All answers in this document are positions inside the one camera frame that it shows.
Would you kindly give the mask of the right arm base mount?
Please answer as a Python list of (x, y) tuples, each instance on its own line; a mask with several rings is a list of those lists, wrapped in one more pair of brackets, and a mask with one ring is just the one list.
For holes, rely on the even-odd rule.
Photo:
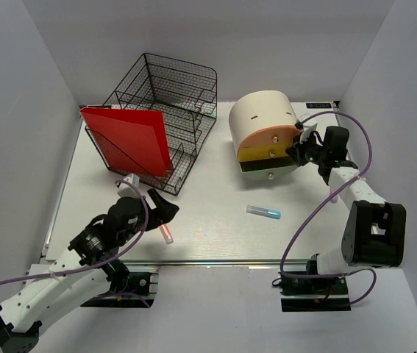
[(279, 275), (271, 282), (279, 289), (282, 312), (314, 313), (351, 310), (349, 289), (344, 277), (292, 279)]

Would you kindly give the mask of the red A4 file folder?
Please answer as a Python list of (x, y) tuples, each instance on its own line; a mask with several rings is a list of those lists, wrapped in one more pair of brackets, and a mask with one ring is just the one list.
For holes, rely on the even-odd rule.
[(109, 168), (153, 177), (172, 172), (160, 111), (85, 107), (80, 113)]

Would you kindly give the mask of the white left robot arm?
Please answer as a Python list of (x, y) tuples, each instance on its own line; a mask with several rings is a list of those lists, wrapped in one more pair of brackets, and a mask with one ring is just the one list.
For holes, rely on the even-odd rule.
[(150, 189), (154, 206), (136, 193), (121, 197), (70, 241), (66, 250), (13, 297), (0, 303), (0, 349), (30, 352), (39, 337), (75, 308), (101, 295), (120, 295), (137, 282), (116, 257), (134, 236), (172, 221), (179, 207)]

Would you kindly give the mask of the pale green bottom drawer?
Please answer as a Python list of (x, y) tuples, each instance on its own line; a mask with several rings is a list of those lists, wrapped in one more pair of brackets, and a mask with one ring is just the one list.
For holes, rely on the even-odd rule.
[(243, 177), (254, 181), (278, 179), (297, 169), (289, 156), (239, 162), (239, 165)]

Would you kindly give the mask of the orange top drawer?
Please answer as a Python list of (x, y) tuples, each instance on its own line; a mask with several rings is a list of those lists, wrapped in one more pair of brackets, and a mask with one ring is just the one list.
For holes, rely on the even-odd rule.
[(259, 129), (242, 140), (239, 148), (264, 147), (270, 145), (291, 147), (293, 139), (300, 134), (294, 125), (277, 125)]

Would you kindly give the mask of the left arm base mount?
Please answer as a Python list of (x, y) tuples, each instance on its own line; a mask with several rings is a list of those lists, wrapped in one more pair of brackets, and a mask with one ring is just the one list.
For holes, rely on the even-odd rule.
[(127, 268), (129, 274), (124, 285), (111, 285), (110, 289), (94, 296), (81, 307), (149, 309), (157, 294), (159, 268), (150, 265), (128, 265)]

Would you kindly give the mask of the yellow drawer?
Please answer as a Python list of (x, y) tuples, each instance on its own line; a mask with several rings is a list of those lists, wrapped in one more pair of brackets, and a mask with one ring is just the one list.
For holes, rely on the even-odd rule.
[(287, 157), (284, 146), (253, 146), (239, 148), (238, 162), (250, 162), (255, 160), (269, 160), (272, 158)]

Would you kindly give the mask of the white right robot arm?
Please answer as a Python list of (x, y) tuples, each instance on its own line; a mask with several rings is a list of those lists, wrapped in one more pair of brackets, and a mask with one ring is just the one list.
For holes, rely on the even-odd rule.
[(362, 172), (347, 160), (349, 131), (329, 126), (319, 143), (314, 132), (303, 132), (287, 150), (297, 166), (314, 163), (330, 189), (329, 199), (339, 198), (349, 210), (341, 243), (335, 249), (315, 254), (307, 262), (304, 282), (322, 293), (332, 277), (342, 277), (372, 268), (397, 268), (404, 257), (407, 211), (390, 203), (365, 181)]

